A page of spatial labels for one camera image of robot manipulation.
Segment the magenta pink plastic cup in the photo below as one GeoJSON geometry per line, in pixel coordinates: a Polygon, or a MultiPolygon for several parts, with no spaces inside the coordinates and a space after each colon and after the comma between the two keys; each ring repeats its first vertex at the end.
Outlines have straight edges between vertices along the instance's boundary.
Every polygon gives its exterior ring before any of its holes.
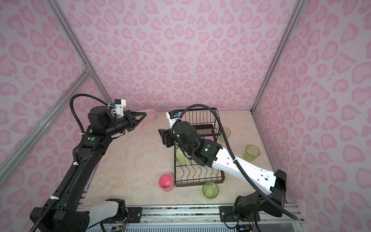
{"type": "Polygon", "coordinates": [[[174,188],[174,178],[171,174],[163,174],[159,180],[158,185],[165,192],[170,192],[174,188]]]}

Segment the clear pink plastic cup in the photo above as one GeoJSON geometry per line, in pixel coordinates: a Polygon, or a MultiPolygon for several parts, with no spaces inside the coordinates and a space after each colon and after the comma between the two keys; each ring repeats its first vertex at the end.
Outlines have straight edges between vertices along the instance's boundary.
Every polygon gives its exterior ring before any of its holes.
{"type": "Polygon", "coordinates": [[[155,109],[146,109],[139,111],[140,113],[146,113],[144,120],[139,124],[140,128],[148,126],[150,123],[157,120],[157,112],[155,109]]]}

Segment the aluminium corner frame post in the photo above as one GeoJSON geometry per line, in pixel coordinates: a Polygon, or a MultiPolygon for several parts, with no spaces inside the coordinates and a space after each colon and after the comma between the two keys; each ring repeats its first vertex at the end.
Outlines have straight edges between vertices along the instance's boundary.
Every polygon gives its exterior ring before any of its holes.
{"type": "Polygon", "coordinates": [[[84,64],[86,73],[89,73],[88,77],[94,82],[103,99],[106,102],[111,103],[112,102],[111,96],[108,94],[108,91],[105,89],[101,80],[99,79],[98,74],[96,73],[95,69],[92,66],[92,62],[89,60],[80,40],[76,36],[76,33],[73,31],[70,23],[68,22],[68,19],[65,13],[63,12],[60,4],[58,3],[58,1],[54,0],[52,1],[47,0],[44,2],[48,5],[51,12],[54,14],[57,22],[63,29],[65,35],[67,36],[71,46],[74,48],[77,56],[84,64]]]}
{"type": "Polygon", "coordinates": [[[288,24],[287,26],[285,27],[285,30],[283,31],[282,33],[282,36],[281,36],[281,39],[279,40],[279,43],[278,43],[278,46],[275,50],[275,53],[272,57],[272,60],[270,62],[270,65],[268,67],[268,70],[266,72],[266,75],[263,79],[263,82],[262,82],[262,85],[260,86],[260,89],[258,91],[258,94],[257,94],[257,98],[256,100],[254,101],[253,103],[253,106],[252,106],[252,109],[250,111],[250,113],[252,115],[254,115],[257,111],[257,108],[258,108],[258,105],[262,99],[262,96],[266,90],[266,87],[272,77],[272,74],[277,66],[277,64],[279,63],[279,60],[282,56],[282,54],[284,53],[284,50],[285,50],[285,47],[299,21],[299,18],[301,17],[304,9],[306,8],[307,6],[307,3],[308,1],[305,1],[305,0],[300,0],[300,1],[296,1],[296,4],[295,4],[295,7],[293,9],[293,12],[289,18],[289,21],[288,21],[288,24]]]}

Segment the clear green plastic cup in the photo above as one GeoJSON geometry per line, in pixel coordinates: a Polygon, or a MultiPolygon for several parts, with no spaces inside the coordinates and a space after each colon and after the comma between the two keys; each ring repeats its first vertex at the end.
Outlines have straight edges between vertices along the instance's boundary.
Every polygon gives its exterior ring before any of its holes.
{"type": "Polygon", "coordinates": [[[260,149],[255,145],[248,145],[245,149],[243,159],[247,162],[252,162],[259,156],[260,156],[260,149]]]}

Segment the light green ceramic mug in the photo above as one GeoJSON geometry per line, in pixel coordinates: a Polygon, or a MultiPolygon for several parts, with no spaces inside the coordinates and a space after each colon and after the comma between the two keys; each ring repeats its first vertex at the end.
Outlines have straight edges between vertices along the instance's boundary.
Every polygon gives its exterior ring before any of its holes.
{"type": "Polygon", "coordinates": [[[177,148],[176,149],[175,157],[176,157],[176,161],[180,165],[186,165],[186,166],[189,166],[190,165],[189,159],[185,156],[185,154],[181,150],[181,148],[177,148]]]}

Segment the aluminium corner frame post right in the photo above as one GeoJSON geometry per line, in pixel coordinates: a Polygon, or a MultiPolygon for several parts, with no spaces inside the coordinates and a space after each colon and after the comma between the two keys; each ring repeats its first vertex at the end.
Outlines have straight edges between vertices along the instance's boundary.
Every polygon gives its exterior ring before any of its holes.
{"type": "Polygon", "coordinates": [[[270,62],[270,65],[268,67],[268,70],[266,72],[266,75],[263,79],[263,82],[262,82],[262,85],[260,86],[260,89],[258,91],[258,94],[257,94],[257,98],[256,100],[254,101],[253,103],[253,106],[252,106],[252,109],[250,111],[250,113],[252,115],[254,115],[257,111],[257,108],[258,108],[258,105],[262,99],[262,96],[266,90],[266,87],[272,77],[272,74],[277,66],[277,64],[279,63],[279,60],[282,56],[282,54],[284,53],[284,50],[285,50],[285,47],[299,21],[299,18],[301,17],[304,9],[306,8],[307,6],[307,3],[308,1],[305,1],[305,0],[300,0],[300,1],[296,1],[296,4],[295,4],[295,7],[293,9],[293,12],[289,18],[289,21],[288,21],[288,24],[287,26],[285,27],[285,30],[283,31],[282,33],[282,36],[281,36],[281,39],[279,40],[279,43],[278,43],[278,46],[275,50],[275,53],[272,57],[272,60],[270,62]]]}

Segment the bright green clear cup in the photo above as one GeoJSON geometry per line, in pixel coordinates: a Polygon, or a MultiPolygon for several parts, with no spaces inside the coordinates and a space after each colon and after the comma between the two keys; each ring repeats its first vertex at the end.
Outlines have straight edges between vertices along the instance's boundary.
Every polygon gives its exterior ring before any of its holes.
{"type": "Polygon", "coordinates": [[[203,185],[203,194],[209,199],[215,198],[219,194],[219,187],[214,182],[206,182],[203,185]]]}

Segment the aluminium diagonal frame bar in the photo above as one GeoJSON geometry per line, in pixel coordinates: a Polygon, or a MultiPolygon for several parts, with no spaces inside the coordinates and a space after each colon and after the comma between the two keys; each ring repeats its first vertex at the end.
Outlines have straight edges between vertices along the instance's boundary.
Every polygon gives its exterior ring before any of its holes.
{"type": "Polygon", "coordinates": [[[67,89],[67,91],[56,101],[51,109],[36,124],[31,132],[22,140],[19,146],[14,149],[10,157],[1,166],[1,186],[10,178],[12,173],[18,168],[30,150],[44,135],[55,119],[60,115],[68,105],[70,98],[84,85],[90,78],[91,69],[87,68],[82,72],[79,78],[67,89]]]}

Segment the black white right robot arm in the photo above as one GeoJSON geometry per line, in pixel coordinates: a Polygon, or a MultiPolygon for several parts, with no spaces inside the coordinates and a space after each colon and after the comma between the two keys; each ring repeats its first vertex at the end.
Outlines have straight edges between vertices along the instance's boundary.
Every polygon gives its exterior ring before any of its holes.
{"type": "Polygon", "coordinates": [[[178,146],[198,165],[221,170],[253,187],[254,193],[236,198],[232,209],[237,219],[245,220],[260,211],[278,218],[289,215],[284,208],[287,191],[284,171],[268,171],[233,156],[221,144],[202,138],[188,122],[158,132],[166,147],[178,146]]]}

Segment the frosted pale green textured cup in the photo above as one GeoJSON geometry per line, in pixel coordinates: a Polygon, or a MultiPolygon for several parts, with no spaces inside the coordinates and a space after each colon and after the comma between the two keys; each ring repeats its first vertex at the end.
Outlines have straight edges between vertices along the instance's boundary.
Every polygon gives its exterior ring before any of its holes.
{"type": "Polygon", "coordinates": [[[224,130],[224,134],[223,132],[221,132],[221,135],[218,138],[218,141],[220,141],[221,143],[225,143],[224,135],[226,136],[228,140],[231,135],[231,130],[228,127],[224,127],[223,130],[224,130]]]}

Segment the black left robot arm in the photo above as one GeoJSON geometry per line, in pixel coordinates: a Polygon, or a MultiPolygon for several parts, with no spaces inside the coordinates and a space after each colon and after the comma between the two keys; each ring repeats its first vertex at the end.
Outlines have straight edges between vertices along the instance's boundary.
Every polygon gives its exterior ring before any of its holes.
{"type": "Polygon", "coordinates": [[[91,109],[88,114],[90,125],[72,151],[73,163],[66,176],[45,205],[31,212],[32,232],[37,229],[42,232],[84,232],[106,219],[118,223],[128,221],[124,200],[108,199],[100,206],[82,211],[78,210],[78,205],[92,172],[112,141],[120,134],[134,130],[146,115],[145,112],[127,110],[121,117],[114,117],[111,107],[91,109]]]}

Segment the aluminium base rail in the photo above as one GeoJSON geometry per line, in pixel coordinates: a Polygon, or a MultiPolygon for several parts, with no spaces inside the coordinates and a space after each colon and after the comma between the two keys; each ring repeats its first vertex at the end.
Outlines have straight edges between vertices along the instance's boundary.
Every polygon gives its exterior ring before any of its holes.
{"type": "Polygon", "coordinates": [[[89,232],[306,232],[303,216],[296,204],[286,210],[298,217],[274,217],[265,212],[237,221],[232,205],[130,206],[129,222],[110,219],[88,227],[89,232]]]}

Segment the aluminium corner frame post left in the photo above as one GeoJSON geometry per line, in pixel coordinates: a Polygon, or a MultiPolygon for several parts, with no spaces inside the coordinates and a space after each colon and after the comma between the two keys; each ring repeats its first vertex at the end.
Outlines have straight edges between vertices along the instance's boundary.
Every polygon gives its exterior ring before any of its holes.
{"type": "Polygon", "coordinates": [[[51,12],[54,14],[57,22],[63,29],[65,35],[67,36],[71,46],[74,48],[77,56],[84,64],[86,73],[89,73],[88,77],[94,82],[103,99],[106,102],[111,103],[112,102],[111,96],[108,94],[108,91],[105,89],[101,80],[99,79],[98,74],[96,73],[95,69],[92,66],[92,62],[89,60],[80,40],[76,36],[76,33],[73,31],[70,23],[68,22],[68,19],[65,13],[63,12],[60,4],[58,3],[58,1],[54,0],[52,1],[47,0],[44,2],[48,5],[51,12]]]}

